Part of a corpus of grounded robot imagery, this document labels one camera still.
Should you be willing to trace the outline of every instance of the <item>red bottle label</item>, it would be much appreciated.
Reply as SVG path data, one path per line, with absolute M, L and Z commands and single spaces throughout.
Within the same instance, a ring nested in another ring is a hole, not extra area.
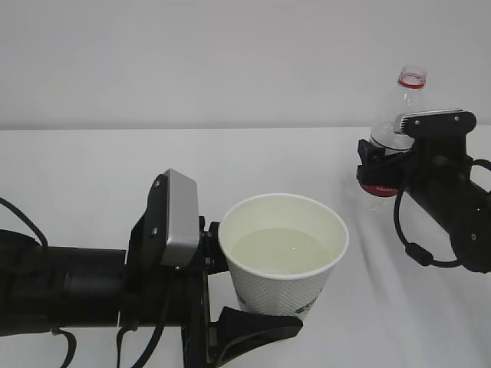
M 386 186 L 362 186 L 362 188 L 377 197 L 394 197 L 398 193 L 397 189 Z

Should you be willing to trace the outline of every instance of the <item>white wall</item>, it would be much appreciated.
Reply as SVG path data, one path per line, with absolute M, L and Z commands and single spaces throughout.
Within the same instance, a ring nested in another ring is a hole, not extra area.
M 365 125 L 401 66 L 491 122 L 488 0 L 2 0 L 0 128 Z

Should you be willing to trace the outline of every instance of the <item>clear plastic bottle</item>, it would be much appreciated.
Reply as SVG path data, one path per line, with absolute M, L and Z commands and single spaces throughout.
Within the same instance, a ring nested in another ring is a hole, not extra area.
M 392 90 L 381 110 L 378 122 L 372 126 L 370 142 L 385 148 L 385 155 L 393 155 L 409 150 L 413 138 L 394 132 L 394 121 L 401 113 L 425 111 L 423 89 L 427 81 L 427 72 L 421 67 L 403 67 L 397 86 Z M 394 204 L 396 189 L 383 186 L 364 186 L 374 197 L 370 201 L 370 210 L 379 212 Z

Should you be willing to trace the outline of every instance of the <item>white table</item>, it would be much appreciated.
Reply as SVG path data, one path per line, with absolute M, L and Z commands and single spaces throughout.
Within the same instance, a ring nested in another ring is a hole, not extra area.
M 367 128 L 0 132 L 0 195 L 23 209 L 53 246 L 126 248 L 153 178 L 169 167 L 198 182 L 200 213 L 219 221 L 241 199 L 293 192 L 337 211 L 350 230 L 305 327 L 292 340 L 227 365 L 261 367 L 462 368 L 491 366 L 489 276 L 422 268 L 404 254 L 390 211 L 372 216 L 355 179 L 357 141 Z M 469 136 L 469 153 L 491 158 L 491 127 Z M 483 186 L 491 174 L 478 172 Z M 401 218 L 409 239 L 451 258 L 446 234 L 410 199 Z M 25 231 L 0 209 L 0 228 Z M 228 274 L 210 278 L 212 318 L 237 307 Z M 116 329 L 73 329 L 73 368 L 115 365 Z M 151 329 L 129 333 L 123 366 Z M 66 343 L 50 334 L 4 337 L 2 366 L 55 368 Z M 182 366 L 180 332 L 166 329 L 147 365 Z

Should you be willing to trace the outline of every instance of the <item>black cable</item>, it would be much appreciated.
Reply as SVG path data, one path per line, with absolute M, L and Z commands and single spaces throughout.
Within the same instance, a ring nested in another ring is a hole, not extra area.
M 38 240 L 41 243 L 42 247 L 42 257 L 46 255 L 46 252 L 48 250 L 48 240 L 46 240 L 46 237 L 44 234 L 39 230 L 39 228 L 29 219 L 28 216 L 25 215 L 20 209 L 12 205 L 8 200 L 3 199 L 0 197 L 0 205 L 3 205 L 8 209 L 10 212 L 12 212 L 14 215 L 16 215 L 22 222 L 24 222 L 31 230 L 34 232 L 34 234 L 38 237 Z M 0 263 L 0 270 L 2 271 L 7 271 L 11 272 L 13 274 L 31 274 L 33 272 L 37 271 L 38 265 L 33 266 L 32 268 L 28 269 L 19 269 L 17 267 L 11 266 L 9 264 L 1 264 Z
M 136 363 L 131 368 L 143 368 L 145 364 L 147 364 L 149 358 L 152 356 L 157 344 L 159 343 L 160 337 L 162 336 L 163 328 L 166 325 L 167 314 L 169 312 L 170 306 L 170 287 L 172 286 L 172 272 L 166 272 L 164 277 L 166 278 L 166 284 L 164 285 L 166 289 L 166 293 L 163 297 L 163 305 L 162 311 L 159 316 L 159 320 L 157 321 L 155 328 L 153 329 L 152 336 L 150 337 L 150 341 L 148 342 L 145 350 L 142 352 Z M 121 344 L 123 342 L 123 335 L 132 330 L 131 327 L 122 327 L 120 331 L 117 333 L 116 338 L 116 348 L 117 348 L 117 368 L 120 368 L 121 362 Z
M 396 200 L 394 203 L 394 226 L 396 228 L 397 236 L 399 237 L 400 241 L 406 248 L 407 255 L 409 255 L 420 265 L 422 266 L 432 265 L 439 268 L 459 267 L 460 265 L 462 265 L 461 260 L 455 259 L 453 261 L 436 261 L 433 259 L 433 255 L 430 252 L 428 252 L 428 250 L 421 247 L 417 243 L 409 243 L 409 241 L 404 236 L 404 233 L 400 226 L 400 218 L 399 218 L 400 202 L 402 200 L 402 195 L 404 194 L 404 190 L 406 189 L 407 184 L 409 184 L 409 181 L 412 180 L 416 171 L 417 171 L 416 168 L 409 171 L 409 173 L 404 178 L 403 182 L 400 184 L 400 187 L 396 195 Z
M 51 333 L 55 336 L 63 335 L 67 339 L 68 351 L 63 363 L 61 364 L 61 368 L 68 368 L 71 361 L 74 359 L 75 350 L 77 349 L 77 339 L 71 332 L 60 330 L 60 327 L 53 328 Z

